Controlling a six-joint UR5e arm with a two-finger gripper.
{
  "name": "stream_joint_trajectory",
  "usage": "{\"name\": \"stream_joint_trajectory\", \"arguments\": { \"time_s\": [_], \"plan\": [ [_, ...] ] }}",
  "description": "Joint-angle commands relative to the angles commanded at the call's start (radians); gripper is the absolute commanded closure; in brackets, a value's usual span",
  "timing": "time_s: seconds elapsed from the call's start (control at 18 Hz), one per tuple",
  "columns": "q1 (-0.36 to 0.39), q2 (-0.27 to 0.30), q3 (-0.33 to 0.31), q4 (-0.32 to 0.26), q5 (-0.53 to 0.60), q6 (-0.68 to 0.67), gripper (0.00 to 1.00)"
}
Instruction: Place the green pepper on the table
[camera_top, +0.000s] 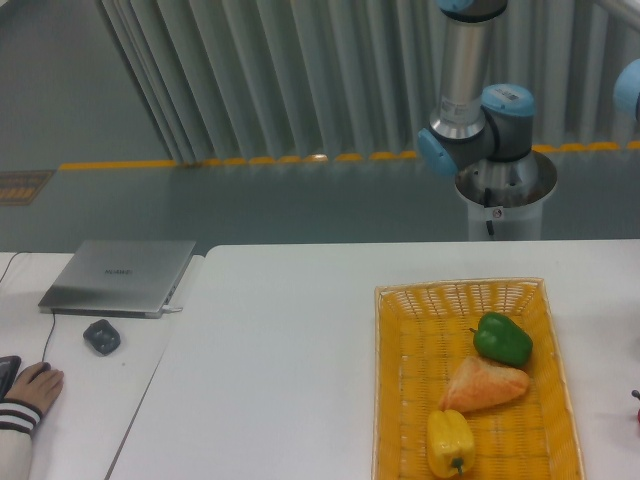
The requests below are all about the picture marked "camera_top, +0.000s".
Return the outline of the person's hand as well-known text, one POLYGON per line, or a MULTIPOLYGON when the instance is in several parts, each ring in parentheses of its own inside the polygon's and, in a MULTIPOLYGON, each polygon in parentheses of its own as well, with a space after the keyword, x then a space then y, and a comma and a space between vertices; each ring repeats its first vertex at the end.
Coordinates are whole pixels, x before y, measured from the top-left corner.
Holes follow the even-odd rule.
POLYGON ((28 404, 44 416, 59 397, 64 385, 64 372, 51 367, 41 372, 45 362, 27 367, 4 397, 15 403, 28 404))

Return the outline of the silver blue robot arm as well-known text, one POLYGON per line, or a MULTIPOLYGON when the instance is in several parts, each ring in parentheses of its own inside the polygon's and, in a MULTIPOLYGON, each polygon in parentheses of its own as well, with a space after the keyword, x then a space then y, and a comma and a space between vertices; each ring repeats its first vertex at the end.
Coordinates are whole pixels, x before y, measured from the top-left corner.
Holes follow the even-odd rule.
POLYGON ((436 105, 417 134, 430 168, 458 186, 555 183, 537 141, 591 142, 639 120, 639 62, 615 50, 611 20, 639 26, 635 1, 441 1, 436 105))

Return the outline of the striped sleeve forearm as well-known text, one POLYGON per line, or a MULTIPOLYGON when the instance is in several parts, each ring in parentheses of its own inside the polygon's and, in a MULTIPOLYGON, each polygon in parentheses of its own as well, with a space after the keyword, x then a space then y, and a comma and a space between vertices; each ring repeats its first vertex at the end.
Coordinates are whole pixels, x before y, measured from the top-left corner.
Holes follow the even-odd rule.
POLYGON ((32 465, 32 433, 43 414, 21 400, 1 401, 1 478, 28 479, 32 465))

